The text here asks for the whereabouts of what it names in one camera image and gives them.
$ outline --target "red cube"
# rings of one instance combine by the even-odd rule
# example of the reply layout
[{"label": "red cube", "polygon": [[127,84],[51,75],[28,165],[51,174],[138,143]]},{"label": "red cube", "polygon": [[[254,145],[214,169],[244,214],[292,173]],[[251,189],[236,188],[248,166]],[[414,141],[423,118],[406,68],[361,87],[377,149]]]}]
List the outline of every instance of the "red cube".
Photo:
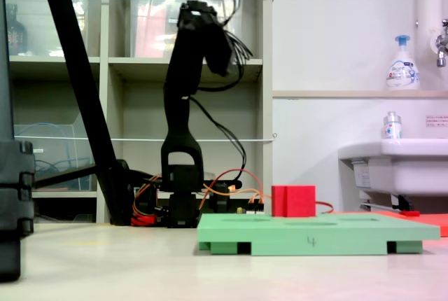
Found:
[{"label": "red cube", "polygon": [[316,186],[273,185],[272,215],[274,217],[315,217]]}]

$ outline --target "shelving unit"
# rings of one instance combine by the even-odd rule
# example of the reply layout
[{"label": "shelving unit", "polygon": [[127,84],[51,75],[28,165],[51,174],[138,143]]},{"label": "shelving unit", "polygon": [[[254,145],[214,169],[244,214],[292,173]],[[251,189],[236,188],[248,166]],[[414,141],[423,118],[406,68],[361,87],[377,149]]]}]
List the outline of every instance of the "shelving unit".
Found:
[{"label": "shelving unit", "polygon": [[34,191],[33,198],[97,198],[96,191]]},{"label": "shelving unit", "polygon": [[[113,138],[164,139],[167,133],[162,86],[169,57],[130,57],[130,2],[102,0],[99,50],[90,63]],[[241,40],[253,52],[242,82],[227,92],[201,92],[196,98],[221,124],[240,139],[272,138],[272,0],[243,0]],[[63,57],[11,57],[15,97],[15,123],[38,121],[72,123],[78,108],[70,93]],[[213,76],[204,65],[202,83],[216,87],[234,80]],[[191,106],[190,129],[196,139],[225,139],[196,106]],[[114,141],[117,158],[151,174],[160,172],[161,142]],[[230,142],[200,143],[205,171],[219,174],[238,168],[241,157]],[[269,193],[272,184],[272,144],[244,142],[246,168],[255,172]],[[175,155],[170,162],[182,160]],[[256,185],[242,176],[244,188]],[[108,220],[104,198],[97,192],[35,192],[35,198],[97,198],[97,222]],[[161,192],[161,199],[168,198]],[[248,199],[250,194],[241,194]]]}]

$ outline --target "green foam board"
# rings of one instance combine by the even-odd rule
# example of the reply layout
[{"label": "green foam board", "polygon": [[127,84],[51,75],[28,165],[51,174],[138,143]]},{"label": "green foam board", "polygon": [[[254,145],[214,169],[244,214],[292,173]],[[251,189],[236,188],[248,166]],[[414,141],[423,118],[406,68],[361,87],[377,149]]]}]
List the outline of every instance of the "green foam board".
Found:
[{"label": "green foam board", "polygon": [[250,244],[253,256],[421,253],[423,240],[439,238],[438,226],[375,213],[312,218],[206,213],[197,227],[200,250],[237,254],[239,244]]}]

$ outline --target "table surface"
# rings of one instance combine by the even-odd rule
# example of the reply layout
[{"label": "table surface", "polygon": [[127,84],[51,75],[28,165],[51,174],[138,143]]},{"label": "table surface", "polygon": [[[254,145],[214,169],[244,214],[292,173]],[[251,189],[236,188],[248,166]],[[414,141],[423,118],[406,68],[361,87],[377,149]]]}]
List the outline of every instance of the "table surface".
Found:
[{"label": "table surface", "polygon": [[448,300],[448,239],[422,255],[251,257],[198,252],[196,230],[36,225],[0,301]]}]

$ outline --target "sink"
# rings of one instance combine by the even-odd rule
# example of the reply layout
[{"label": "sink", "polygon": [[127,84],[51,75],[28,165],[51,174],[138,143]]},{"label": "sink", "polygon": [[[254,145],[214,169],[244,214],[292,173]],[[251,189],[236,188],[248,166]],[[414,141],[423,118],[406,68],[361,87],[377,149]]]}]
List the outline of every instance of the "sink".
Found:
[{"label": "sink", "polygon": [[339,149],[362,190],[392,195],[448,195],[448,139],[382,139]]}]

